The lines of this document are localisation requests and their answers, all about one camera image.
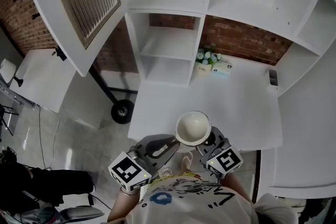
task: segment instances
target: wrist strap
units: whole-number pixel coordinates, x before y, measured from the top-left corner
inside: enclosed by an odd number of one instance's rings
[[[127,190],[125,190],[123,187],[120,187],[120,191],[122,193],[124,193],[125,195],[127,196],[134,196],[134,195],[138,195],[140,193],[140,189],[136,189],[136,190],[133,190],[132,192],[128,192]]]

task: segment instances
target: white t-shirt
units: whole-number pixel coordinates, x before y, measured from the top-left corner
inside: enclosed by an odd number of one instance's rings
[[[252,205],[235,191],[190,176],[158,180],[124,219],[109,224],[252,223],[259,212],[275,224],[297,224],[290,207],[271,194]]]

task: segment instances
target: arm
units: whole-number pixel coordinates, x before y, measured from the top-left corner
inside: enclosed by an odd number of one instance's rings
[[[230,174],[227,177],[221,179],[219,183],[223,187],[227,187],[227,188],[234,190],[235,192],[240,194],[242,197],[244,197],[247,201],[249,201],[252,204],[250,197],[244,191],[244,188],[241,186],[238,179],[233,174]]]
[[[140,200],[140,190],[132,193],[127,192],[125,189],[119,191],[118,197],[114,206],[107,218],[107,221],[113,221],[119,218],[124,218],[128,213],[137,205]]]

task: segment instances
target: gray floor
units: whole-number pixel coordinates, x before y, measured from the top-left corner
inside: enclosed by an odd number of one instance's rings
[[[116,93],[118,99],[125,98],[124,93]],[[136,95],[128,95],[132,101],[136,100]],[[11,105],[10,100],[0,98],[3,105]],[[12,137],[3,127],[2,142],[0,147],[10,146],[16,153],[19,163],[33,167],[44,168],[40,140],[39,140],[39,108],[22,107],[14,104],[14,108],[19,112],[19,117],[12,116],[9,128],[14,133]],[[55,130],[59,121],[59,114],[48,111],[44,108],[40,112],[40,128],[43,153],[46,166],[53,169],[74,169],[86,170],[93,175],[96,183],[95,196],[103,200],[110,207],[113,206],[119,186],[109,175],[107,167],[122,151],[127,151],[135,141],[127,138],[129,124],[119,125],[113,122],[106,112],[102,122],[102,128],[99,130],[83,126],[66,115],[62,115],[59,122],[59,128],[56,133],[54,144],[54,158],[52,145],[55,137]],[[198,157],[194,153],[194,162],[192,171],[200,174],[204,179],[215,180],[214,176],[202,168],[197,163]],[[235,172],[241,184],[248,194],[250,194],[252,177],[256,168],[256,152],[242,153],[244,164]],[[177,154],[172,161],[176,167],[179,166],[182,155]],[[64,197],[65,203],[60,209],[88,205],[87,195],[69,195]],[[86,221],[85,223],[101,223],[106,221],[109,209],[99,201],[95,201],[95,207],[106,213],[105,216]]]

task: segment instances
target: black chair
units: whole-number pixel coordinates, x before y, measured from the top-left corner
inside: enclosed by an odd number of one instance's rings
[[[0,132],[1,132],[1,126],[2,124],[5,125],[5,127],[9,130],[10,134],[13,136],[13,133],[10,131],[9,127],[7,126],[5,120],[4,120],[4,114],[11,114],[11,115],[16,115],[19,116],[17,113],[13,113],[13,108],[10,108],[9,106],[1,105],[0,104]]]

